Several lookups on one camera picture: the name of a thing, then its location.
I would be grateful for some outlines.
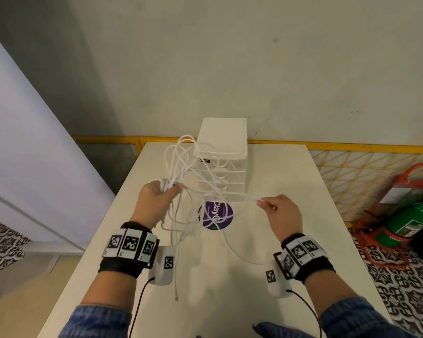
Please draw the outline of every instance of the blue denim jacket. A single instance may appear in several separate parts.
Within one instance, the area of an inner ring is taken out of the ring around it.
[[[59,338],[126,338],[131,319],[131,313],[118,308],[80,305],[72,313]],[[319,321],[327,338],[414,337],[389,324],[360,297],[347,298],[332,305],[321,314]],[[297,329],[269,322],[259,323],[253,329],[263,338],[312,338]]]

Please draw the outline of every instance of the wristband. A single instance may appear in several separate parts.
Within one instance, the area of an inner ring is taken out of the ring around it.
[[[282,252],[274,258],[287,280],[294,278],[302,283],[314,272],[332,270],[326,251],[314,239],[295,233],[282,242]]]
[[[152,268],[160,240],[147,227],[125,222],[111,235],[98,272],[114,271],[138,278]]]

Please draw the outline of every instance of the fire extinguisher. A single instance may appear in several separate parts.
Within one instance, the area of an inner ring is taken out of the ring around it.
[[[385,228],[386,230],[374,239],[388,248],[395,248],[400,244],[400,241],[394,239],[389,233],[401,238],[412,238],[423,229],[423,200],[396,211],[387,220]]]

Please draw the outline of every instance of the purple sticker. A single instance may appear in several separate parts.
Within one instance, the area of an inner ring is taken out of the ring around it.
[[[201,220],[201,209],[202,206],[199,208],[199,221]],[[205,212],[204,218],[202,221],[202,226],[206,227],[210,230],[218,230],[216,227],[216,224],[212,222],[210,218],[213,218],[215,222],[217,222],[218,227],[220,229],[224,229],[225,227],[228,227],[229,224],[234,219],[233,217],[226,218],[226,219],[220,219],[226,216],[226,203],[220,203],[220,202],[213,202],[213,201],[206,201],[205,202]],[[232,210],[232,207],[227,204],[227,216],[231,216],[234,214],[234,211]]]

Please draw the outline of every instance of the patterned tile floor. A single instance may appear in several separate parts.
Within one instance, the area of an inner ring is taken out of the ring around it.
[[[29,241],[0,223],[0,270],[23,258],[22,246]]]
[[[423,337],[423,261],[413,251],[409,251],[406,255],[411,263],[410,267],[406,269],[377,267],[367,261],[353,235],[352,238],[395,324],[417,337]],[[383,263],[400,261],[400,257],[395,253],[376,246],[369,248],[375,261]]]

